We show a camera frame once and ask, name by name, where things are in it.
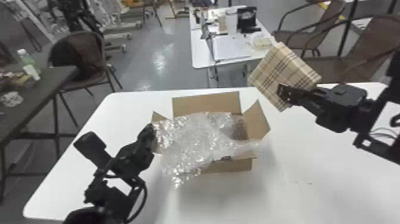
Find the water bottle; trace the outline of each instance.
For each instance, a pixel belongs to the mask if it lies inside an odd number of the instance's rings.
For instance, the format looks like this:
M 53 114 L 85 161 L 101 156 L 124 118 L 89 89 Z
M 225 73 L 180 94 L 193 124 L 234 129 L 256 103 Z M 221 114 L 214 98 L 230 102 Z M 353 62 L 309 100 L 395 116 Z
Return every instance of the water bottle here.
M 32 78 L 36 81 L 40 80 L 41 70 L 36 65 L 36 62 L 32 57 L 26 52 L 25 49 L 19 49 L 18 55 L 21 57 L 22 62 L 24 63 L 24 70 L 27 74 L 31 75 Z

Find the cardboard box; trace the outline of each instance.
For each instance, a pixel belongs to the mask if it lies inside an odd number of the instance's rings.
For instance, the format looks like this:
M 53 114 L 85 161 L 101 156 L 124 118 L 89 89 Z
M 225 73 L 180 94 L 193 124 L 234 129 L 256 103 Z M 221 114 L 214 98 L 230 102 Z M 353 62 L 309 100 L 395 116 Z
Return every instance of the cardboard box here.
M 239 92 L 222 94 L 197 95 L 192 97 L 179 97 L 172 99 L 174 117 L 184 116 L 199 112 L 231 112 L 243 115 L 248 139 L 261 140 L 269 131 L 270 126 L 265 118 L 260 103 L 257 101 L 242 113 Z M 153 112 L 152 122 L 165 120 L 157 112 Z M 256 158 L 253 151 L 247 151 L 229 160 L 218 160 L 210 164 L 202 173 L 237 172 L 251 170 L 252 160 Z

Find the dark table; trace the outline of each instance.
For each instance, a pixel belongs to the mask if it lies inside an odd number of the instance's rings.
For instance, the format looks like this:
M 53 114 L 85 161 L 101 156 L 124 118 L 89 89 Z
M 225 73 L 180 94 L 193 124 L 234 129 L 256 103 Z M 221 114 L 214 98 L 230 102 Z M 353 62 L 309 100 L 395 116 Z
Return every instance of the dark table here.
M 73 77 L 75 66 L 55 67 L 42 70 L 41 80 L 30 89 L 23 89 L 18 93 L 24 101 L 15 107 L 0 105 L 0 159 L 1 159 L 1 186 L 0 204 L 5 191 L 5 182 L 9 176 L 34 176 L 43 173 L 10 173 L 5 165 L 5 147 L 13 139 L 54 139 L 57 158 L 60 157 L 60 138 L 74 138 L 75 134 L 58 133 L 57 93 Z M 28 122 L 40 112 L 50 100 L 53 100 L 54 133 L 21 132 Z

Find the floor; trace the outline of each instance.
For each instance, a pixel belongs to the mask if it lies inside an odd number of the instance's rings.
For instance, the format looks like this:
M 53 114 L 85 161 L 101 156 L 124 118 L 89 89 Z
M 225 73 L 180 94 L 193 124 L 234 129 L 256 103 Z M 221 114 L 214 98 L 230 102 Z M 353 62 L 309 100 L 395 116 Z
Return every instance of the floor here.
M 220 5 L 226 5 L 225 0 L 220 0 Z M 281 16 L 288 10 L 300 6 L 304 1 L 299 0 L 234 0 L 234 5 L 256 5 L 258 7 L 258 18 L 268 30 L 275 30 Z M 316 21 L 316 15 L 323 13 L 317 6 L 310 7 L 303 12 L 288 17 L 283 27 L 285 29 L 295 29 Z M 171 16 L 171 11 L 165 5 L 160 8 L 163 28 L 157 20 L 151 17 L 147 20 L 142 30 L 132 31 L 133 39 L 126 42 L 128 52 L 122 54 L 120 51 L 110 52 L 111 62 L 117 68 L 117 76 L 121 80 L 124 89 L 121 91 L 159 91 L 168 89 L 197 89 L 206 88 L 207 80 L 205 70 L 195 70 L 192 68 L 190 56 L 189 22 L 186 18 L 177 20 L 165 20 L 166 16 Z M 40 41 L 45 44 L 46 40 L 40 33 L 35 33 Z M 323 55 L 335 55 L 339 39 L 342 35 L 341 29 L 331 32 L 321 46 Z M 4 35 L 0 35 L 1 40 L 9 41 L 13 52 L 21 46 L 29 48 L 26 41 L 11 42 Z M 350 32 L 345 53 L 357 39 L 357 35 Z M 43 48 L 42 53 L 34 53 L 35 59 L 39 64 L 45 66 L 47 52 L 50 45 Z M 245 86 L 246 79 L 241 75 L 241 67 L 228 66 L 220 69 L 220 87 Z M 382 72 L 377 75 L 380 80 Z M 65 95 L 72 111 L 74 112 L 80 126 L 94 112 L 102 99 L 110 93 L 109 86 L 98 86 L 92 88 L 95 97 L 91 97 L 85 91 L 71 92 Z M 47 105 L 29 124 L 30 130 L 49 131 L 52 129 L 52 122 L 48 117 L 52 110 Z M 60 126 L 61 131 L 77 132 L 72 122 L 60 105 Z M 62 148 L 66 148 L 70 139 L 63 140 Z M 55 163 L 54 143 L 52 141 L 36 141 L 33 145 L 34 157 L 30 171 L 46 172 Z M 22 178 L 10 181 L 5 197 L 4 204 L 0 206 L 0 223 L 56 223 L 53 221 L 29 220 L 22 216 L 22 209 L 26 201 L 34 193 L 43 178 Z

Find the plastic wrap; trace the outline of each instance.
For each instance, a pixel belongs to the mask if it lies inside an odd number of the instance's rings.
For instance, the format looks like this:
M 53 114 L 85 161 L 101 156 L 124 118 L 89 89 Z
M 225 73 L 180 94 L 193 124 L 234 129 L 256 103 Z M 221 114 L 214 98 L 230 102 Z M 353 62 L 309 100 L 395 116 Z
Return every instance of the plastic wrap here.
M 175 187 L 200 175 L 212 161 L 258 145 L 258 141 L 247 140 L 242 116 L 231 113 L 196 113 L 153 125 L 162 153 L 162 172 L 171 177 Z
M 0 102 L 6 107 L 15 107 L 22 103 L 24 99 L 18 94 L 18 92 L 9 92 L 0 97 Z

